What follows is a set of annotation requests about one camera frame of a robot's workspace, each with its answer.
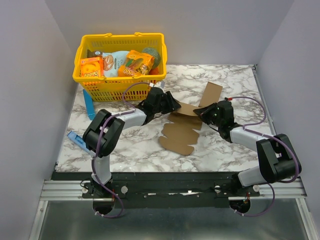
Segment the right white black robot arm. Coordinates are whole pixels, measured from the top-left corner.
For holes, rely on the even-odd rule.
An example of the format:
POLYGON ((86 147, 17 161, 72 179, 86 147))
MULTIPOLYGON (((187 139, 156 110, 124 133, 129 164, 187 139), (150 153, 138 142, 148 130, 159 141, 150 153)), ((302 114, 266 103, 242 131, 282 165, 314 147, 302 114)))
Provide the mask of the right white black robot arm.
POLYGON ((301 163, 289 137, 269 135, 250 129, 251 124, 235 122, 231 97, 193 112, 208 126, 216 126, 220 137, 229 143, 242 145, 257 153, 258 166, 232 176, 230 191, 241 196, 254 185, 294 182, 302 171, 301 163))

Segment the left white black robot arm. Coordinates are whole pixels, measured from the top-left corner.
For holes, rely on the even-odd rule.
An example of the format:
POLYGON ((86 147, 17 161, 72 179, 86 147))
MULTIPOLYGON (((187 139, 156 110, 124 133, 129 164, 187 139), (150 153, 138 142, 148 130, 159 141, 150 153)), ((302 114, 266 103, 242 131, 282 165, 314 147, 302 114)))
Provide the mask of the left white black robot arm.
POLYGON ((85 130, 82 140, 92 155, 93 191, 101 198, 111 191, 112 179, 110 155, 114 151, 123 130, 139 127, 151 122, 156 114, 166 115, 179 110, 182 106, 174 99, 170 91, 152 87, 146 99, 131 110, 111 113, 100 110, 85 130))

